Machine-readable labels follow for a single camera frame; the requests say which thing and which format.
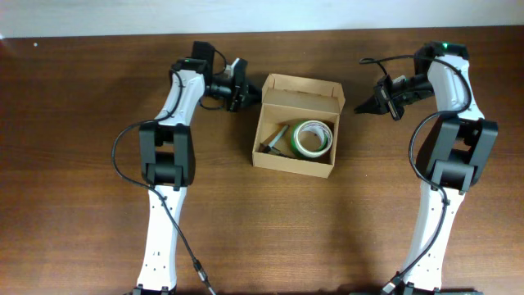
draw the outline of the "cable connector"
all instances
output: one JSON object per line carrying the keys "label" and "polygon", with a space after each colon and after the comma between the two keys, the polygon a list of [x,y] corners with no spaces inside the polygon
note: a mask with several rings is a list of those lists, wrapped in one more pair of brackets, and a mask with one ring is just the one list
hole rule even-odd
{"label": "cable connector", "polygon": [[402,279],[398,275],[395,275],[389,282],[387,282],[386,286],[382,288],[380,295],[390,295],[401,282]]}
{"label": "cable connector", "polygon": [[193,261],[193,267],[195,267],[195,270],[198,273],[200,280],[202,281],[202,283],[204,283],[204,285],[210,291],[211,295],[216,295],[216,292],[214,291],[213,287],[211,287],[211,283],[210,283],[209,277],[207,276],[206,271],[204,270],[204,266],[202,266],[202,264],[198,261],[198,259],[195,259]]}
{"label": "cable connector", "polygon": [[202,266],[202,264],[197,259],[193,262],[193,266],[195,267],[195,270],[198,273],[198,276],[200,277],[202,283],[208,286],[209,277],[207,276],[207,273],[204,270],[204,266]]}

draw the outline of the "cardboard box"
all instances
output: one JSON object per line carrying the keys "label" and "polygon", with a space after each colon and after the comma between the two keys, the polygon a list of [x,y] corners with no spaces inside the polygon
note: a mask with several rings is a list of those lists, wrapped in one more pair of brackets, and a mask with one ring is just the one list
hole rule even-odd
{"label": "cardboard box", "polygon": [[[253,145],[253,166],[327,178],[335,165],[338,124],[344,103],[339,83],[270,74],[262,88],[262,109]],[[290,159],[261,152],[284,125],[290,125],[275,145],[291,156],[293,126],[304,120],[320,120],[333,133],[331,150],[316,159]]]}

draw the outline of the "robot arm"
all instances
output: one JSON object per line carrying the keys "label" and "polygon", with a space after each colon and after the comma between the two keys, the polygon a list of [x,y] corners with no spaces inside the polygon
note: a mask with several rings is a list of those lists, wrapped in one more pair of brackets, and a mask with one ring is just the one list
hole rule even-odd
{"label": "robot arm", "polygon": [[[202,96],[224,99],[228,111],[260,101],[260,91],[245,77],[247,62],[237,59],[232,66],[227,66],[227,74],[217,76],[212,73],[214,54],[215,49],[210,44],[195,42],[192,56],[177,61],[169,71],[171,90],[156,117],[157,120],[165,119],[140,126],[142,177],[164,197],[164,201],[149,192],[146,251],[133,295],[167,295],[173,294],[176,288],[174,259],[178,232],[170,216],[177,224],[187,187],[195,175],[190,124]],[[172,145],[174,151],[156,150],[165,144]],[[206,283],[207,276],[200,263],[193,263]]]}
{"label": "robot arm", "polygon": [[[374,95],[355,108],[355,112],[390,112],[394,120],[400,120],[404,106],[433,94],[438,111],[460,111],[468,104],[466,87],[471,91],[471,86],[468,52],[464,46],[429,43],[413,59],[414,77],[391,80],[389,75],[385,75],[375,86]],[[467,85],[448,66],[434,61],[437,59],[460,70]],[[443,193],[422,181],[417,224],[408,257],[400,272],[405,275],[394,277],[382,294],[440,294],[442,263],[454,217],[465,193],[479,180],[497,133],[497,124],[484,120],[472,95],[467,110],[438,118],[419,151],[416,167],[424,177],[445,190],[449,203],[443,206]],[[457,141],[464,142],[469,149],[454,148]],[[440,232],[435,237],[441,218]],[[426,254],[409,268],[424,252]]]}

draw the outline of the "wooden table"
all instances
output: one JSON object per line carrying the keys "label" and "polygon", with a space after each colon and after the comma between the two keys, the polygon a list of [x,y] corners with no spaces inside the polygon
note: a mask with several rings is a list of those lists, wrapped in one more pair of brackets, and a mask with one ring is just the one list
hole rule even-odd
{"label": "wooden table", "polygon": [[[430,40],[465,43],[470,78],[499,137],[454,222],[444,286],[486,294],[524,289],[523,27],[379,29],[7,39],[0,52],[0,289],[5,294],[122,294],[135,284],[147,234],[147,193],[113,171],[113,139],[152,118],[167,70],[193,40],[268,73],[340,81],[346,95],[329,179],[254,168],[260,107],[196,110],[196,178],[181,227],[223,293],[314,293],[384,284],[404,261],[420,198],[408,163],[427,99],[389,115],[355,115],[381,76],[361,57],[410,54]],[[412,75],[412,61],[387,64]],[[139,177],[138,137],[119,146]],[[178,244],[178,290],[203,292]]]}

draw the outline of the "box flap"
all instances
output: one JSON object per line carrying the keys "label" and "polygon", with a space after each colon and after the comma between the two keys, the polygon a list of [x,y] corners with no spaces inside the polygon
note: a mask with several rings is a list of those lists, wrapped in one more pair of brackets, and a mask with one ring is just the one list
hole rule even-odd
{"label": "box flap", "polygon": [[340,114],[346,99],[340,83],[269,74],[262,103],[329,111]]}

